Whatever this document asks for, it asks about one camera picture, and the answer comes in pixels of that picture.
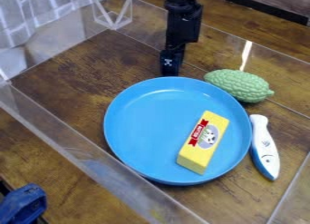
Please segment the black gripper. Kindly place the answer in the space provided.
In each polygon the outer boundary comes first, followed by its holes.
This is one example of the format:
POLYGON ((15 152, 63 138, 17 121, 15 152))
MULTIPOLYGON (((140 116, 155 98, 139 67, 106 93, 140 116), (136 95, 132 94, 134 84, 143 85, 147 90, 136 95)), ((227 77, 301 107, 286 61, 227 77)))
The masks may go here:
POLYGON ((164 8, 168 11, 167 50, 160 52, 160 69, 163 76, 176 76, 183 62, 183 53, 174 50, 199 40, 203 5, 196 0, 164 0, 164 8))

